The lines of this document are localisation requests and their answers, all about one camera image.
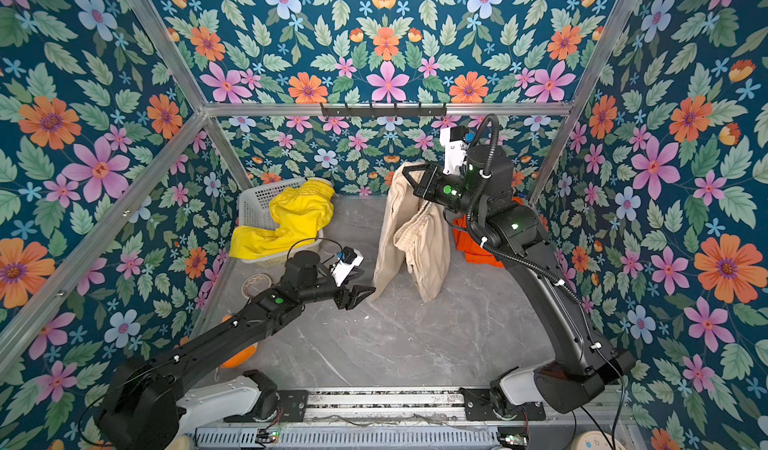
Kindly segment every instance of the teal wallpaper background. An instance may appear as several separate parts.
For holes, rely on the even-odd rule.
[[[768,446],[768,0],[642,0],[542,200],[654,450]]]

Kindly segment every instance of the yellow cloth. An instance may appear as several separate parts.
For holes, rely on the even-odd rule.
[[[303,238],[317,236],[333,216],[333,187],[324,181],[309,180],[299,188],[289,187],[270,202],[270,213],[279,226],[275,231],[240,226],[232,233],[230,256],[245,260],[287,251]],[[312,244],[304,241],[297,247]]]

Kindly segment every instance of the gray floor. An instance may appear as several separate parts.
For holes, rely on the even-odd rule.
[[[359,250],[369,284],[386,199],[334,197],[326,237]],[[324,242],[323,255],[336,251]],[[242,286],[255,273],[276,281],[283,267],[238,261],[224,293],[207,309],[210,322],[245,304]],[[213,380],[258,368],[280,387],[477,386],[514,366],[551,359],[552,347],[519,285],[503,269],[464,261],[454,250],[438,297],[423,303],[405,267],[377,301],[353,311],[333,302],[306,306],[300,318],[260,343],[241,368],[218,369]]]

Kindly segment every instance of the laundry basket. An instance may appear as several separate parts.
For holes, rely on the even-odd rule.
[[[306,182],[304,177],[289,178],[272,184],[259,185],[258,187],[249,188],[241,192],[237,202],[237,214],[240,225],[264,228],[268,231],[277,229],[277,223],[272,219],[272,214],[270,213],[270,202],[288,187],[299,188],[304,182]],[[322,229],[317,232],[317,236],[322,237]],[[315,251],[319,246],[320,240],[315,240],[309,245],[297,245],[293,248],[293,253],[298,251]],[[288,260],[288,251],[252,260],[242,260],[247,263],[259,263],[264,267],[280,265]]]

